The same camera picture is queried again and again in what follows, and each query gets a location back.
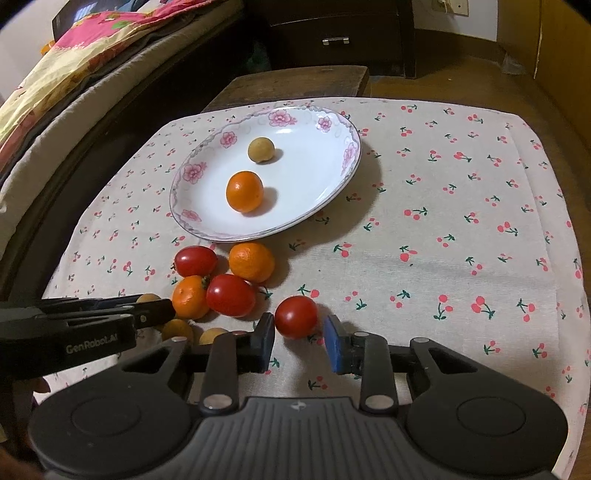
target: drawer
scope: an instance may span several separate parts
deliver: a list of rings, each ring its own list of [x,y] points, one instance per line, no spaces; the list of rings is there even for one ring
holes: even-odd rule
[[[402,59],[400,26],[395,14],[302,20],[275,25],[269,35],[267,46],[274,69],[338,64],[400,64]],[[343,40],[325,41],[339,37],[347,38],[348,43]]]
[[[395,14],[397,0],[246,0],[246,8],[268,25],[341,15]]]

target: wooden cabinet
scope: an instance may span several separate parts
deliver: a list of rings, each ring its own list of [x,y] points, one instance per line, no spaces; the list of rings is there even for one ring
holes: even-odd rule
[[[352,64],[415,76],[411,0],[245,0],[274,69]]]
[[[536,82],[591,149],[591,24],[564,0],[542,1]]]
[[[541,1],[499,0],[497,42],[531,75],[540,40]]]

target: electrical outlet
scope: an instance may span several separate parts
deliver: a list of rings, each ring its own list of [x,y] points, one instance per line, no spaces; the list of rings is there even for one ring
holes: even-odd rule
[[[437,12],[468,17],[468,0],[431,0],[431,7]]]

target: cherry tomato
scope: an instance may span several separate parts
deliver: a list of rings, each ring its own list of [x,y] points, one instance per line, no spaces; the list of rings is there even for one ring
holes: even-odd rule
[[[201,245],[192,245],[178,251],[174,256],[174,268],[181,277],[210,275],[217,265],[213,250]]]
[[[316,303],[303,295],[283,300],[275,311],[275,327],[286,338],[298,339],[311,335],[317,322]]]
[[[240,277],[229,273],[213,277],[207,288],[205,299],[209,308],[229,317],[248,315],[256,302],[252,286]]]

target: blue gripper pad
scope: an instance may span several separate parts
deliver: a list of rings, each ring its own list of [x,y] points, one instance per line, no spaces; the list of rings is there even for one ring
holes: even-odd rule
[[[350,337],[335,315],[324,319],[323,333],[331,370],[339,375],[352,373]]]

